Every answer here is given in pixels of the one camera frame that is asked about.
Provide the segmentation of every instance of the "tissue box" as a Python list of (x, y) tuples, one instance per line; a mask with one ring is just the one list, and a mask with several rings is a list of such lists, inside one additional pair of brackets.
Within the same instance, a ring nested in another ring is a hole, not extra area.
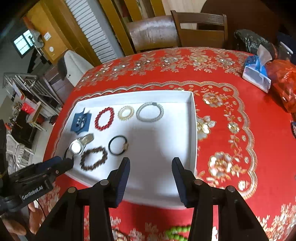
[(263, 90), (266, 93), (268, 93), (270, 89), (271, 80), (268, 77), (266, 77), (264, 74), (257, 71), (252, 64), (247, 65), (244, 68), (242, 78), (252, 83), (253, 85), (257, 86), (259, 89)]

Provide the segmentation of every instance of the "white cushion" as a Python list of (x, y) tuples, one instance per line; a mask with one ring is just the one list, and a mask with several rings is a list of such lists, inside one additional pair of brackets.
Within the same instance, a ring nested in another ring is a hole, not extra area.
[(93, 66), (79, 54), (68, 50), (64, 55), (65, 65), (67, 68), (66, 77), (73, 86), (76, 86), (82, 76)]

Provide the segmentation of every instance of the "white chair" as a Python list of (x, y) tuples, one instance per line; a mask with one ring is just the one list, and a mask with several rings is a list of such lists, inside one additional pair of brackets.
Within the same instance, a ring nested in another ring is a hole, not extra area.
[(24, 144), (18, 143), (12, 135), (6, 135), (6, 153), (13, 155), (17, 166), (16, 171), (28, 165), (28, 160), (23, 158), (25, 151), (34, 155), (34, 153), (30, 149), (26, 148)]
[(75, 87), (82, 76), (93, 66), (74, 51), (68, 50), (64, 55), (64, 61), (67, 69), (67, 79)]

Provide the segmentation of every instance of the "light switch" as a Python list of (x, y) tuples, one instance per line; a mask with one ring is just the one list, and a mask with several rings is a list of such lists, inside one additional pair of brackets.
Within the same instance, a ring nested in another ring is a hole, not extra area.
[(50, 35), (50, 33), (49, 32), (47, 32), (46, 34), (44, 34), (44, 39), (46, 40), (46, 41), (48, 41), (52, 36)]

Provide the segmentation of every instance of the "table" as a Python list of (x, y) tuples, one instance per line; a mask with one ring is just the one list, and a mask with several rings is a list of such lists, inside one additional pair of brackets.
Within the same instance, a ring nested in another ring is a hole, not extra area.
[[(139, 53), (89, 70), (66, 101), (51, 133), (44, 159), (54, 156), (67, 117), (80, 100), (142, 90), (192, 91), (198, 129), (197, 178), (209, 185), (235, 186), (270, 240), (284, 240), (296, 223), (295, 139), (291, 115), (271, 95), (241, 78), (248, 53), (208, 47)], [(231, 163), (225, 167), (225, 161)], [(70, 186), (61, 175), (40, 201), (49, 212)], [(173, 226), (190, 225), (192, 209), (166, 210), (123, 201), (110, 209), (113, 228), (131, 240), (163, 240)], [(85, 240), (89, 216), (84, 219)], [(214, 220), (212, 240), (217, 239)]]
[(13, 124), (11, 135), (17, 142), (24, 144), (25, 147), (31, 150), (37, 129), (30, 126), (30, 124), (27, 123), (27, 115), (28, 113), (26, 113), (23, 110), (20, 110)]

